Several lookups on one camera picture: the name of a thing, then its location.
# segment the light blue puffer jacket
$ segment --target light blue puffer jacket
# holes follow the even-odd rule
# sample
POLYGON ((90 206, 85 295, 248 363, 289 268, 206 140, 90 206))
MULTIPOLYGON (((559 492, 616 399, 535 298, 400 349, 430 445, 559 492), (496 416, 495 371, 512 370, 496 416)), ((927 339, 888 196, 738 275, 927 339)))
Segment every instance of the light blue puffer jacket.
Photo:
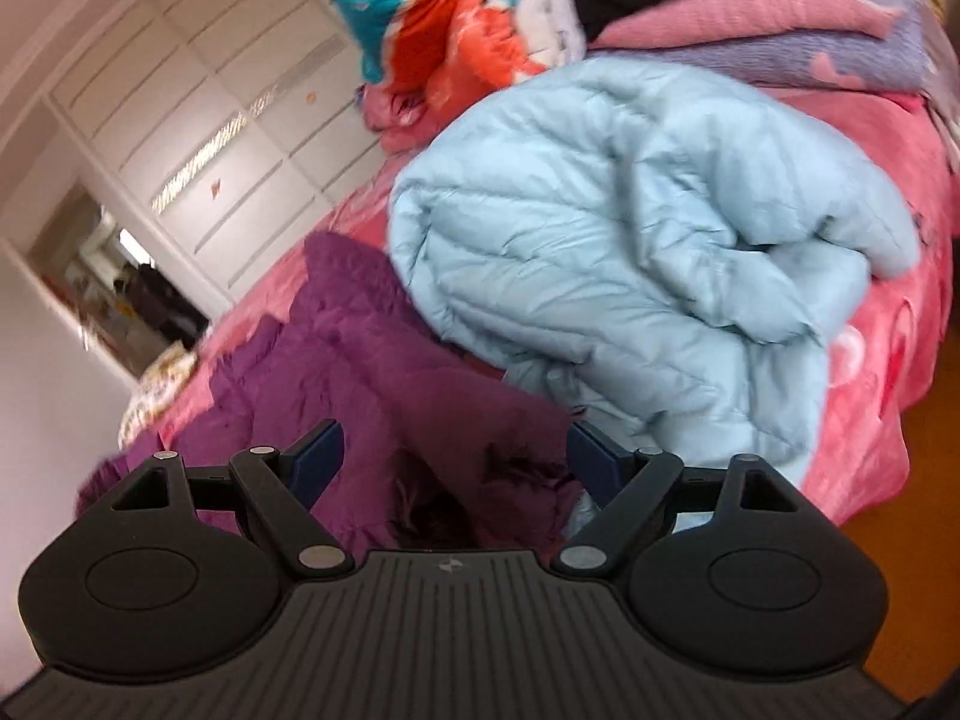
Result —
POLYGON ((402 172, 392 261, 445 340, 631 448, 800 483, 827 346, 904 200, 827 124, 736 81, 603 57, 467 111, 402 172))

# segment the wooden floor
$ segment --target wooden floor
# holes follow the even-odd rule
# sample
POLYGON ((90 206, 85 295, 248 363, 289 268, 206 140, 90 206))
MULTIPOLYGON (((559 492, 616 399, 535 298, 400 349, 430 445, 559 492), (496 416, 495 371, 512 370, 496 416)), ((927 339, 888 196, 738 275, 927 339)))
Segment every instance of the wooden floor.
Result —
POLYGON ((868 669, 913 700, 960 665, 960 329, 944 344, 933 391, 904 415, 904 434, 906 489, 844 530, 890 589, 890 614, 868 669))

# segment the purple blanket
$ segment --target purple blanket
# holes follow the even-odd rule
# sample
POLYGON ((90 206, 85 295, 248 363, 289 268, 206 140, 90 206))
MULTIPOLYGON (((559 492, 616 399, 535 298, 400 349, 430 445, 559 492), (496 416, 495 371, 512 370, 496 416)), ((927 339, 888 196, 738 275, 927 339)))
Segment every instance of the purple blanket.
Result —
MULTIPOLYGON (((214 405, 173 446, 147 432, 101 464, 78 509, 162 448, 191 466, 222 464, 335 418, 344 465, 312 512, 354 556, 398 540, 430 545, 463 514, 460 543, 435 546, 548 551, 581 490, 566 467, 566 414, 436 343, 382 253, 315 233, 304 258, 290 322, 263 319, 211 378, 214 405)), ((203 518, 229 527, 232 515, 203 518)))
POLYGON ((602 50, 605 55, 660 59, 717 71, 746 83, 868 92, 917 92, 926 55, 922 15, 913 0, 888 40, 856 32, 794 29, 766 37, 660 50, 602 50))

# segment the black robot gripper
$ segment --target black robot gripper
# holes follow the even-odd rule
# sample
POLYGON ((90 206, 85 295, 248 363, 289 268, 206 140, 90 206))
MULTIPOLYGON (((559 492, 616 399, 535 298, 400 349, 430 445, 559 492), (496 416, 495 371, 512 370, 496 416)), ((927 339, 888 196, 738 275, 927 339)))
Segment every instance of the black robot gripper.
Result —
POLYGON ((0 720, 906 716, 860 668, 880 572, 760 458, 686 469, 578 424, 570 466, 604 505, 549 566, 358 566, 308 510, 343 443, 328 420, 282 453, 158 453, 128 475, 27 571, 44 669, 0 720), (681 512, 712 517, 674 532, 681 512))

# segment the purple jacket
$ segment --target purple jacket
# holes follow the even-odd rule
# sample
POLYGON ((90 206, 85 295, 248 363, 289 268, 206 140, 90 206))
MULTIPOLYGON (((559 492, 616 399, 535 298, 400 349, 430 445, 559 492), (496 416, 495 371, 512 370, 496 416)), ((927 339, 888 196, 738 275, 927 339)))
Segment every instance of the purple jacket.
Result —
MULTIPOLYGON (((291 445, 335 418, 344 465, 312 512, 357 557, 402 536, 429 541, 424 514, 429 521, 436 507, 447 518, 451 501, 477 545, 549 550, 581 489, 566 467, 566 414, 436 343, 382 253, 314 233, 304 257, 308 280, 290 322, 263 319, 219 363, 214 405, 173 446, 147 432, 102 463, 78 510, 162 448, 189 466, 222 464, 250 446, 291 445)), ((205 519, 229 527, 232 515, 205 519)))

